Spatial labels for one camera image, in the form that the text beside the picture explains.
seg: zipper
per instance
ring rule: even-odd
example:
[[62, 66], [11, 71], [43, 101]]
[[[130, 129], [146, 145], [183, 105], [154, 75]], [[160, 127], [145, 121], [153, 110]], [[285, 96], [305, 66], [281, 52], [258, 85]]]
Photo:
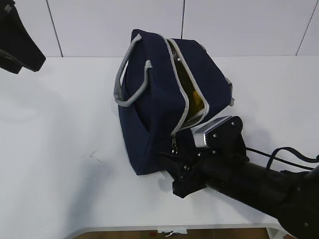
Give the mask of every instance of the zipper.
[[171, 50], [171, 48], [169, 46], [169, 43], [167, 41], [168, 39], [164, 38], [163, 36], [161, 36], [161, 37], [163, 38], [164, 42], [166, 43], [166, 46], [167, 46], [167, 49], [168, 49], [168, 52], [169, 52], [169, 56], [170, 56], [170, 61], [171, 61], [171, 64], [172, 64], [172, 67], [173, 67], [173, 71], [174, 71], [174, 74], [175, 74], [175, 78], [176, 78], [179, 90], [180, 90], [180, 92], [181, 92], [181, 94], [182, 94], [182, 96], [183, 96], [183, 98], [185, 100], [184, 112], [183, 112], [182, 116], [180, 117], [179, 122], [177, 123], [177, 125], [175, 126], [175, 128], [173, 129], [173, 131], [170, 134], [172, 136], [172, 138], [175, 138], [175, 134], [180, 130], [180, 128], [182, 127], [183, 123], [186, 120], [186, 117], [187, 117], [187, 114], [188, 114], [188, 110], [189, 110], [189, 99], [188, 99], [188, 96], [187, 96], [185, 90], [181, 86], [181, 83], [180, 83], [180, 80], [179, 80], [179, 77], [178, 77], [178, 74], [177, 74], [176, 66], [175, 66], [175, 61], [174, 61], [174, 59], [176, 59], [177, 62], [181, 61], [181, 58], [179, 57], [177, 51], [172, 51]]
[[177, 45], [177, 43], [173, 39], [167, 39], [167, 41], [169, 41], [170, 44], [175, 49], [174, 51], [172, 51], [174, 64], [175, 64], [175, 62], [177, 62], [177, 64], [182, 64], [182, 66], [184, 67], [184, 69], [186, 70], [186, 72], [188, 74], [188, 77], [189, 77], [194, 89], [196, 90], [197, 94], [199, 95], [199, 97], [201, 98], [201, 100], [203, 101], [203, 104], [204, 104], [204, 108], [202, 110], [200, 110], [197, 114], [192, 116], [187, 122], [185, 122], [185, 119], [184, 119], [184, 121], [182, 123], [181, 122], [178, 123], [175, 130], [172, 132], [172, 135], [175, 135], [180, 130], [190, 128], [190, 127], [193, 127], [193, 126], [199, 124], [207, 116], [207, 114], [209, 112], [209, 104], [208, 104], [207, 100], [205, 99], [204, 95], [202, 94], [202, 92], [200, 91], [200, 88], [199, 88], [198, 84], [196, 83], [196, 81], [195, 81], [195, 79], [194, 79], [178, 45]]
[[177, 143], [176, 143], [176, 136], [175, 134], [171, 135], [171, 153], [173, 155], [178, 154], [178, 147], [177, 147]]

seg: black cable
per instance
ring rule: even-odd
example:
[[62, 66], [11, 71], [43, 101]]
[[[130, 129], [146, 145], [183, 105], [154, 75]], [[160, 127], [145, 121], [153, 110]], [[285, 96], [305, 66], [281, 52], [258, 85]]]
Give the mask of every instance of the black cable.
[[[251, 151], [251, 152], [254, 152], [254, 153], [261, 154], [261, 155], [266, 156], [266, 157], [271, 157], [270, 154], [264, 153], [264, 152], [262, 152], [262, 151], [259, 151], [259, 150], [253, 149], [253, 148], [247, 148], [247, 147], [246, 147], [246, 150]], [[274, 157], [274, 159], [277, 160], [277, 161], [279, 161], [279, 162], [282, 162], [282, 163], [285, 163], [285, 164], [289, 164], [289, 165], [294, 166], [294, 167], [297, 167], [297, 168], [302, 168], [302, 169], [306, 169], [306, 170], [313, 170], [313, 169], [314, 169], [314, 168], [311, 168], [311, 167], [302, 166], [302, 165], [299, 165], [299, 164], [296, 164], [296, 163], [292, 163], [292, 162], [283, 160], [283, 159], [281, 159], [281, 158]]]

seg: floor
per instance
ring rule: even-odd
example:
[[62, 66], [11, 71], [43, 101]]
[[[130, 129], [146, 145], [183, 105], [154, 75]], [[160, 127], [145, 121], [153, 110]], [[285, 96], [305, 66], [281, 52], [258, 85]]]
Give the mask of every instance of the floor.
[[[76, 239], [164, 239], [164, 234], [157, 231], [129, 231], [129, 232], [93, 232], [85, 233]], [[186, 235], [171, 236], [178, 239], [269, 239], [265, 228], [252, 229], [207, 229], [188, 230]]]

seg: white wall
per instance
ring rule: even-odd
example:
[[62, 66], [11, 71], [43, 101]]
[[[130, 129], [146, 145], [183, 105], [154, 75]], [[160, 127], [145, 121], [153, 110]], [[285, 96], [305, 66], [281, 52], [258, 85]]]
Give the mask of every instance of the white wall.
[[[185, 0], [183, 38], [197, 40], [212, 56], [296, 55], [301, 42], [298, 55], [319, 55], [319, 7], [310, 22], [317, 2]], [[183, 0], [48, 3], [67, 57], [123, 56], [134, 28], [181, 36]], [[16, 7], [43, 53], [60, 56], [46, 0], [16, 0]]]
[[212, 56], [295, 55], [316, 3], [186, 0], [183, 37]]
[[64, 56], [123, 56], [140, 28], [180, 37], [182, 0], [50, 0]]

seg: navy blue bag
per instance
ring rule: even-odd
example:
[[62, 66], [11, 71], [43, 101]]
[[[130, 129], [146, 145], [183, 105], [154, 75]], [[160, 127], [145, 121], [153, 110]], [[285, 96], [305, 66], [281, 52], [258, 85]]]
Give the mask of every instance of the navy blue bag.
[[190, 128], [231, 105], [231, 88], [196, 41], [133, 30], [116, 76], [114, 98], [136, 174], [162, 170], [156, 155], [177, 150], [176, 141], [191, 145]]

